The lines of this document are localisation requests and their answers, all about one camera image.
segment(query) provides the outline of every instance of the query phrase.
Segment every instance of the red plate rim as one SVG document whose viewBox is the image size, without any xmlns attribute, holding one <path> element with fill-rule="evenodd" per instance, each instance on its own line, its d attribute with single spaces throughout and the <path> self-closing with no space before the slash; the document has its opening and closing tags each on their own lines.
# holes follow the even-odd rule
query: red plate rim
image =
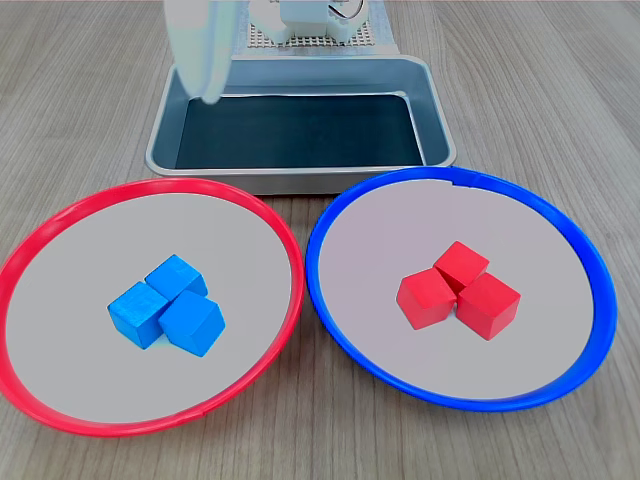
<svg viewBox="0 0 640 480">
<path fill-rule="evenodd" d="M 79 420 L 40 402 L 20 382 L 7 351 L 7 313 L 20 277 L 31 261 L 56 236 L 80 220 L 127 200 L 163 193 L 190 193 L 227 200 L 262 218 L 282 241 L 291 264 L 291 300 L 282 328 L 260 360 L 239 380 L 209 400 L 167 417 L 139 423 L 108 424 Z M 238 188 L 204 179 L 158 178 L 119 185 L 86 197 L 38 227 L 9 256 L 0 271 L 0 391 L 26 415 L 67 433 L 93 437 L 123 437 L 155 433 L 200 418 L 242 393 L 278 357 L 293 334 L 304 299 L 302 253 L 285 221 L 259 198 Z"/>
</svg>

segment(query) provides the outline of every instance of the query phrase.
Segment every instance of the white robotic part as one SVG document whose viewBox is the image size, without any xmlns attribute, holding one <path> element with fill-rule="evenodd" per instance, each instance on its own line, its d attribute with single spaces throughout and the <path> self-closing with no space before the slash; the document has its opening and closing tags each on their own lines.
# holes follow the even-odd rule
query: white robotic part
<svg viewBox="0 0 640 480">
<path fill-rule="evenodd" d="M 329 0 L 280 0 L 280 18 L 296 37 L 324 37 L 329 21 Z"/>
<path fill-rule="evenodd" d="M 291 37 L 329 36 L 347 43 L 369 20 L 367 0 L 351 0 L 356 9 L 329 0 L 251 0 L 249 20 L 273 43 L 282 45 Z"/>
<path fill-rule="evenodd" d="M 169 43 L 182 85 L 194 98 L 218 101 L 231 68 L 238 0 L 163 0 Z"/>
</svg>

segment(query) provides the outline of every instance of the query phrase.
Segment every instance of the perforated metal plate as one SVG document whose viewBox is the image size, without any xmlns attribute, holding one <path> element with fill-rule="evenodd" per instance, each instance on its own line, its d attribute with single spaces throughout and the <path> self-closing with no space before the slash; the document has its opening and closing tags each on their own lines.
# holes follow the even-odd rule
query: perforated metal plate
<svg viewBox="0 0 640 480">
<path fill-rule="evenodd" d="M 345 3 L 349 3 L 350 0 L 341 0 L 339 2 L 329 2 L 334 6 L 342 6 Z M 269 3 L 280 3 L 280 0 L 269 0 Z"/>
<path fill-rule="evenodd" d="M 248 30 L 249 48 L 273 48 L 273 47 L 370 47 L 375 45 L 373 29 L 367 22 L 351 37 L 347 43 L 340 43 L 331 37 L 293 37 L 285 44 L 278 45 L 272 42 L 255 25 L 249 24 Z"/>
</svg>

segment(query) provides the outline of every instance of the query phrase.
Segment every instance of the metal tray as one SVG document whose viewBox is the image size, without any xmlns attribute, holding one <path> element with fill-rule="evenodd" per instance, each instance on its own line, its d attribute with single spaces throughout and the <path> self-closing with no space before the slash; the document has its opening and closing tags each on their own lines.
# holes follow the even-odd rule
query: metal tray
<svg viewBox="0 0 640 480">
<path fill-rule="evenodd" d="M 390 117 L 400 115 L 398 103 L 406 118 Z M 338 124 L 326 121 L 329 108 Z M 322 195 L 385 171 L 447 166 L 455 155 L 429 68 L 416 58 L 237 56 L 212 106 L 189 98 L 171 68 L 146 164 L 161 176 L 209 178 L 254 195 Z"/>
</svg>

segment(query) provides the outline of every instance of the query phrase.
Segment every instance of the wood grain surface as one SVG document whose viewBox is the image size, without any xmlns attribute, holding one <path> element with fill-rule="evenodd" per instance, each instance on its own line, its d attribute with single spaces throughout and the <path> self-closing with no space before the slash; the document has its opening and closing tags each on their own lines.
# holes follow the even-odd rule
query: wood grain surface
<svg viewBox="0 0 640 480">
<path fill-rule="evenodd" d="M 603 367 L 532 411 L 446 410 L 358 367 L 307 299 L 263 377 L 171 431 L 75 437 L 0 397 L 0 479 L 640 479 L 640 3 L 387 10 L 433 70 L 457 165 L 545 197 L 602 253 L 619 301 Z M 0 2 L 0 261 L 71 202 L 151 177 L 171 62 L 158 2 Z M 268 202 L 304 248 L 329 200 Z"/>
</svg>

